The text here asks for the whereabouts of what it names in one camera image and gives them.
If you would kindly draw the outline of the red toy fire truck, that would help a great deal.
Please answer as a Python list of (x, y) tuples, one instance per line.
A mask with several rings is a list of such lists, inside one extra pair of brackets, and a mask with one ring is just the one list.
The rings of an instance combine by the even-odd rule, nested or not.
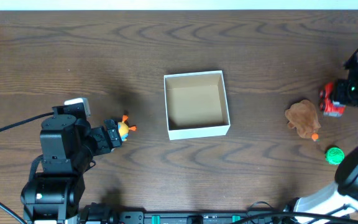
[(324, 116), (341, 117), (346, 108), (338, 102), (331, 99), (331, 95), (334, 90), (334, 82), (329, 82), (319, 90), (319, 110)]

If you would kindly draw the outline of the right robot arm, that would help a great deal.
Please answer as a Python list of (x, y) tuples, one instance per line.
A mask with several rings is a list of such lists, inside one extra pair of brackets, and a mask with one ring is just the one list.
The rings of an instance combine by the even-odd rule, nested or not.
[[(353, 54), (344, 64), (346, 79), (328, 83), (321, 90), (320, 109), (325, 115), (339, 114), (346, 106), (358, 107), (358, 58)], [(298, 223), (341, 223), (341, 218), (358, 212), (358, 146), (337, 167), (334, 182), (318, 192), (298, 198), (287, 207)]]

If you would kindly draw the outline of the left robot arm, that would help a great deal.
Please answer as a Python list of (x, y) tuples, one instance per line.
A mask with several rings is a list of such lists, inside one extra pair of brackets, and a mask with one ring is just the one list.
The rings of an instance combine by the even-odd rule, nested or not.
[(33, 161), (21, 193), (24, 220), (65, 223), (78, 214), (83, 174), (93, 158), (122, 145), (118, 122), (107, 119), (92, 128), (84, 104), (55, 106), (42, 122), (40, 143), (42, 155)]

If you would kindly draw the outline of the brown plush toy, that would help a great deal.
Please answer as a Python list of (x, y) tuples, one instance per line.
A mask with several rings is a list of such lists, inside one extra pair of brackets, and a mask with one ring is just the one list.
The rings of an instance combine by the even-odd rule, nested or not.
[(309, 100), (301, 100), (294, 103), (285, 110), (284, 113), (288, 120), (289, 129), (296, 129), (299, 137), (303, 139), (319, 140), (318, 130), (321, 125), (314, 104)]

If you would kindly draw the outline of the orange and blue duck toy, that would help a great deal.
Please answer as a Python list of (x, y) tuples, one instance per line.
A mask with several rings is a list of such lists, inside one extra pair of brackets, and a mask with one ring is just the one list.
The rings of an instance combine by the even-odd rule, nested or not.
[(128, 126), (127, 120), (129, 119), (128, 115), (123, 115), (122, 120), (118, 122), (118, 132), (121, 137), (121, 141), (127, 141), (129, 131), (136, 131), (137, 126)]

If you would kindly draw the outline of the green round toy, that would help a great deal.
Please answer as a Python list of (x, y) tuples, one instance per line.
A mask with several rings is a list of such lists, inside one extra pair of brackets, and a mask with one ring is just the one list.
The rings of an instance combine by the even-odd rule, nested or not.
[(345, 158), (344, 152), (338, 147), (330, 147), (325, 153), (326, 161), (331, 165), (339, 165)]

